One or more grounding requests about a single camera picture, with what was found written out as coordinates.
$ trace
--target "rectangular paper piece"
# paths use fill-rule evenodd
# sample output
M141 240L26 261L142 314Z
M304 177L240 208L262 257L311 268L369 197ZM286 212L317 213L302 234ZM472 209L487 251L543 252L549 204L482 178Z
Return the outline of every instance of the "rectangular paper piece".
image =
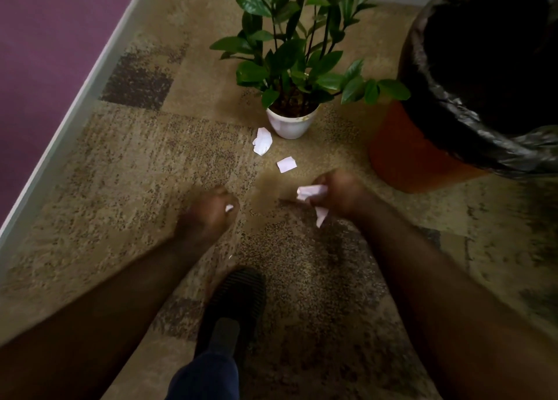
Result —
M277 166L279 167L279 171L283 173L290 171L291 169L295 169L296 162L292 158L292 156L289 156L288 158L281 159L279 162L277 162Z
M327 185L304 185L299 187L296 191L296 198L305 201L308 197L325 194L328 192ZM316 226L319 228L324 223L325 217L328 215L329 210L325 207L316 206Z
M254 152L262 156L269 150L271 143L273 143L273 139L271 138L271 133L267 130L267 128L258 128L258 135L252 142L254 145Z

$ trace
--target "person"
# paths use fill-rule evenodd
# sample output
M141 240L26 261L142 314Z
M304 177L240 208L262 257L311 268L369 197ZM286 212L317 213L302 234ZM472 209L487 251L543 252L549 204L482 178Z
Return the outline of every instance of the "person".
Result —
M393 207L352 174L335 170L310 203L351 220L370 244L409 337L444 398L558 398L552 340L475 283ZM225 212L227 205L234 207ZM0 398L100 398L157 311L235 220L223 187L202 195L173 237L134 260L0 349ZM168 400L238 399L238 367L265 305L254 269L231 272L215 290L194 360L170 383Z

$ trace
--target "forearm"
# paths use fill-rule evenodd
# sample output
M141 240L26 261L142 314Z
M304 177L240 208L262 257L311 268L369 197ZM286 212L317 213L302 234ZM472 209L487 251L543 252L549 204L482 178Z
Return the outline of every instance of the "forearm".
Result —
M163 242L0 349L0 398L100 398L210 245Z
M421 360L448 398L551 398L556 348L391 206L355 215Z

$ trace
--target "orange trash can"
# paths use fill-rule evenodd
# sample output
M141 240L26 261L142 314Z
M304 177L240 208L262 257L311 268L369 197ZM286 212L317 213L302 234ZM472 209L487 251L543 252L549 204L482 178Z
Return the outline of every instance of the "orange trash can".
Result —
M488 174L437 149L398 101L391 103L369 155L378 177L405 193L438 190Z

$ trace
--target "shoe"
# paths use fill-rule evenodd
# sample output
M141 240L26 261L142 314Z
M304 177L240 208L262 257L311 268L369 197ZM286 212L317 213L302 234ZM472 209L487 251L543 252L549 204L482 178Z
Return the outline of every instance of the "shoe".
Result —
M233 356L241 368L266 305L266 282L253 268L229 273L213 293L201 319L194 357L206 350Z

